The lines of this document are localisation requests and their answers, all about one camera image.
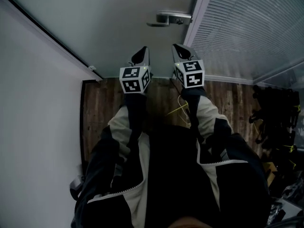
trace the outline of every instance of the fiducial marker cube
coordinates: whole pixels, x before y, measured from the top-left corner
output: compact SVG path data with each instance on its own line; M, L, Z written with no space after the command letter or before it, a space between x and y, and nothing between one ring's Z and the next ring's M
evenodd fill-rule
M175 73L185 88L204 86L205 68L203 60L175 63Z
M122 67L120 69L119 80L125 94L143 93L151 80L150 67Z

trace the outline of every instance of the window blind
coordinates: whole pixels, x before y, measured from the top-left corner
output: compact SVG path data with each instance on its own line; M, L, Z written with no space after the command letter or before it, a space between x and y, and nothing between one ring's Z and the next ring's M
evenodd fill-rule
M206 74L256 79L304 59L304 0L210 0L191 45Z

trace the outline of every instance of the door handle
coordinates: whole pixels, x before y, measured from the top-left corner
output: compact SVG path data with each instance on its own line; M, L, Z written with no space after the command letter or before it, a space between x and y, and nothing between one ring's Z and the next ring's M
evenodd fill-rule
M192 16L185 13L159 11L156 13L158 23L147 23L150 27L168 27L170 24L188 25L192 22Z

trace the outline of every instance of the jacket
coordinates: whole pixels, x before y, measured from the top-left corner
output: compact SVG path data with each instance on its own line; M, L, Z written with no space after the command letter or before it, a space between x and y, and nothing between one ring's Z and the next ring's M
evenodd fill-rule
M92 151L73 228L167 227L174 219L189 215L189 210L212 227L264 227L270 198L260 159L233 133L226 116L219 114L203 88L183 89L181 96L189 104L191 128L179 128L178 135L174 130L171 139L175 142L168 140L166 127L160 134L143 133L146 96L125 96L124 105ZM183 142L184 152L175 148L179 142ZM159 153L152 158L153 149ZM170 173L163 167L153 172L168 161ZM181 175L174 175L176 170ZM171 186L176 179L179 184Z

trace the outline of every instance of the wooden floor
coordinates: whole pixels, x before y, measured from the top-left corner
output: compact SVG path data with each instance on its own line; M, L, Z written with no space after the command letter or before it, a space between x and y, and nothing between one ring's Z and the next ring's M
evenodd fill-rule
M173 80L178 90L181 85ZM178 110L168 116L167 113L179 107L179 93L168 79L152 79L148 89L148 118L144 130L157 127L159 122L181 126L189 126L186 116ZM235 133L240 133L248 145L259 155L262 149L255 143L257 132L248 119L253 109L258 110L257 100L252 97L252 86L222 82L205 82L205 90L209 98L225 114ZM86 83L83 102L83 154L88 161L90 152L100 139L101 131L116 114L123 102L124 93L117 78L109 78L100 83Z

